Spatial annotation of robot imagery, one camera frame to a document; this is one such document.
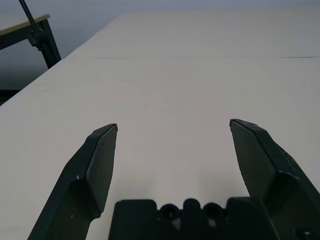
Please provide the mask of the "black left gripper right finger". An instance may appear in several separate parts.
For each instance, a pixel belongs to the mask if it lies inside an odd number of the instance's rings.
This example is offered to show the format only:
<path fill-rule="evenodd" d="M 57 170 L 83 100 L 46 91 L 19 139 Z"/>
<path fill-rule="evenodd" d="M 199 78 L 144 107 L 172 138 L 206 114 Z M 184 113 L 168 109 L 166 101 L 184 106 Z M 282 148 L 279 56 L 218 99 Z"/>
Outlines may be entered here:
<path fill-rule="evenodd" d="M 280 240 L 320 238 L 320 194 L 269 133 L 255 123 L 229 122 L 238 166 L 251 197 L 259 198 Z"/>

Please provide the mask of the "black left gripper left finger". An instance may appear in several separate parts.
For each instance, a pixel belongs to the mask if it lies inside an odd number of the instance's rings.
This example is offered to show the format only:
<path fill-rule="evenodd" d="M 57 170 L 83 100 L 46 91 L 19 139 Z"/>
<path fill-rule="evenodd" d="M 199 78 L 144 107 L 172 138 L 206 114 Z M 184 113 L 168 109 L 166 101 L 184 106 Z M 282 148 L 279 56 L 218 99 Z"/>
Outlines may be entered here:
<path fill-rule="evenodd" d="M 112 181 L 118 127 L 94 130 L 63 168 L 28 239 L 84 240 Z"/>

